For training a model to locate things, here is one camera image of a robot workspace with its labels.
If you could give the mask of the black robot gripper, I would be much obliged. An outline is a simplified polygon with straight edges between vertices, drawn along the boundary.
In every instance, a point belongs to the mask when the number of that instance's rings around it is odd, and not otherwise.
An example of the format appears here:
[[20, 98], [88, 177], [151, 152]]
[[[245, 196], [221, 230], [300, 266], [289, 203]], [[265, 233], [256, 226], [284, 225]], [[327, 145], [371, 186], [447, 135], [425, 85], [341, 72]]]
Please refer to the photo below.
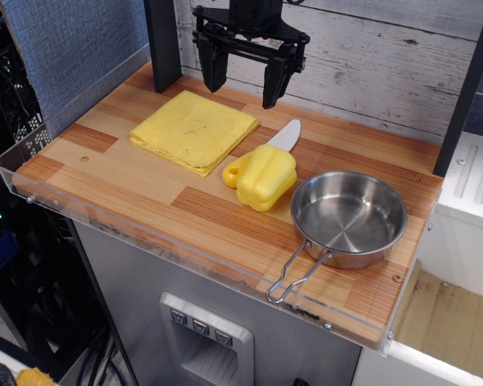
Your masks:
[[210, 92], [226, 82], [229, 54], [239, 55], [267, 64], [262, 107], [275, 107], [293, 73], [304, 69], [310, 42], [309, 35], [283, 21], [282, 10], [281, 1], [230, 1], [227, 8], [193, 8], [193, 42]]

